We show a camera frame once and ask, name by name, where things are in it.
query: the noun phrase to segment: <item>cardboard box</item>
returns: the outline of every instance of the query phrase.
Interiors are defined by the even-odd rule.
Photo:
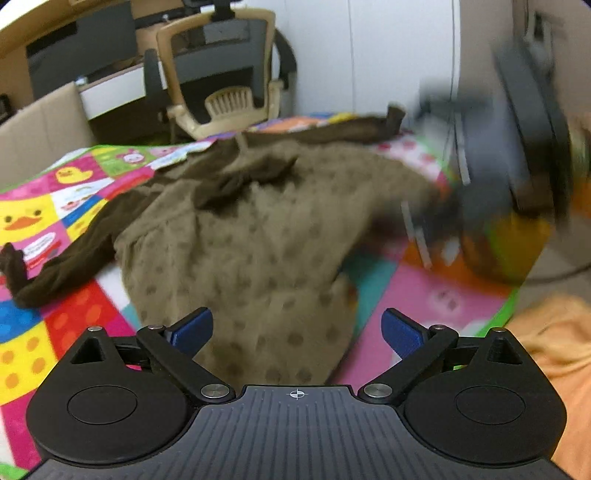
[[[0,187],[26,181],[66,153],[94,144],[78,89],[65,85],[0,127]]]

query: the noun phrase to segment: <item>orange towel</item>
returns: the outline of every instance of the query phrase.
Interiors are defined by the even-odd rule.
[[[591,480],[591,306],[555,295],[513,318],[508,328],[566,405],[566,429],[553,461],[575,480]]]

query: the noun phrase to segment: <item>white wall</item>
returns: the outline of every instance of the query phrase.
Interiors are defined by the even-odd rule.
[[[294,49],[297,113],[384,113],[389,102],[414,107],[425,83],[457,84],[459,1],[245,3],[274,10],[277,27]]]

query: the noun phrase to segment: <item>office chair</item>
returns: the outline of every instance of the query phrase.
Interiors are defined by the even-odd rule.
[[[163,26],[158,52],[144,57],[149,102],[192,138],[240,130],[279,116],[281,92],[296,70],[295,57],[275,30],[275,14],[255,8],[218,8]],[[280,78],[271,79],[273,44]],[[163,91],[158,57],[168,93]]]

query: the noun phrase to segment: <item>blurry object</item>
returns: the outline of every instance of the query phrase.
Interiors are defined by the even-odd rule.
[[[552,34],[550,20],[530,9],[524,40],[536,65],[548,80],[552,78],[555,66]]]
[[[566,225],[573,186],[589,175],[591,136],[560,110],[547,80],[550,57],[536,59],[531,52],[537,41],[547,45],[544,24],[540,16],[531,18],[533,28],[542,29],[538,40],[528,32],[529,44],[515,40],[495,52],[504,95],[423,96],[419,118],[456,121],[462,177],[461,185],[411,219],[409,238],[420,233],[426,267],[442,243],[460,235],[477,272],[520,284],[551,231],[541,219],[551,215],[558,227]]]

